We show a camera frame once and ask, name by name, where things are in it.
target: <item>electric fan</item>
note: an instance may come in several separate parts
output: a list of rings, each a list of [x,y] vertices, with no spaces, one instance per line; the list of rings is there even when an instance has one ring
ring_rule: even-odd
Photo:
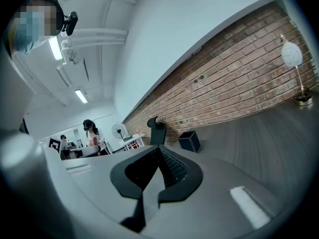
[[[122,125],[120,124],[115,124],[112,127],[112,134],[114,135],[115,138],[117,139],[123,139],[124,135],[125,135],[125,131],[124,128],[122,127]]]

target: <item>fluorescent light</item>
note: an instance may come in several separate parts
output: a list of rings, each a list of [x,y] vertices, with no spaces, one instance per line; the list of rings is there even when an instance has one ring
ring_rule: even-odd
[[[84,95],[82,94],[82,92],[80,90],[76,90],[75,94],[77,94],[77,96],[79,97],[79,99],[81,99],[81,101],[86,104],[88,101],[86,101]]]
[[[60,60],[62,59],[62,54],[60,51],[60,47],[59,47],[59,43],[58,43],[58,38],[54,37],[54,38],[50,38],[49,39],[49,43],[50,43],[50,47],[53,53],[53,56],[55,58],[55,60]]]

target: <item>chair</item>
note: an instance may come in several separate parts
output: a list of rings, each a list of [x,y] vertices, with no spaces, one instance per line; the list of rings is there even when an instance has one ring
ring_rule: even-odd
[[[166,124],[163,122],[156,122],[158,116],[148,120],[148,127],[151,128],[151,142],[150,145],[164,144],[166,136]]]

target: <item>woman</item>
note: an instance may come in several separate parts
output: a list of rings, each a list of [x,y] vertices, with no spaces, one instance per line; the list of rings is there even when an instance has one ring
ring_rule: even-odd
[[[86,131],[87,137],[87,146],[93,146],[93,138],[96,137],[98,145],[101,148],[101,155],[108,155],[110,154],[105,143],[105,138],[101,130],[98,130],[95,126],[95,123],[89,119],[83,121],[84,130]]]

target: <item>white wall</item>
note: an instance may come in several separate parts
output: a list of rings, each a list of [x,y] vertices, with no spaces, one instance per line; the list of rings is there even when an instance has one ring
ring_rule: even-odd
[[[271,1],[139,0],[116,69],[120,119],[198,47]]]
[[[303,35],[309,51],[314,59],[317,73],[319,73],[319,45],[318,39],[309,24],[303,11],[295,0],[278,0],[278,4],[286,11],[290,19],[295,23]]]
[[[86,145],[86,134],[82,123],[89,119],[94,121],[96,127],[102,130],[113,150],[120,148],[119,140],[112,135],[111,131],[114,124],[121,122],[112,102],[78,103],[65,108],[55,106],[30,112],[24,118],[29,133],[35,139],[45,140],[50,136],[59,139],[61,134],[66,135],[68,132],[77,129],[83,146]]]

